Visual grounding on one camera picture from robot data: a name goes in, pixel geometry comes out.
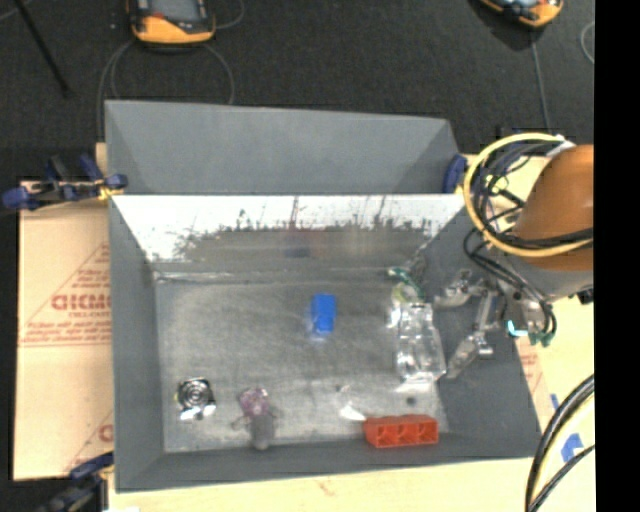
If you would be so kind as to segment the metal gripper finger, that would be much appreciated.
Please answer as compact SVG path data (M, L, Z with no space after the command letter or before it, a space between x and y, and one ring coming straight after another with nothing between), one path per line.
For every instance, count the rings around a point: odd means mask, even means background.
M435 295L435 308L457 308L465 305L471 298L480 297L487 289L484 277L476 275L470 269L460 269L452 280Z
M494 356L495 349L487 341L486 333L475 331L462 339L449 358L445 377L456 379L476 359Z

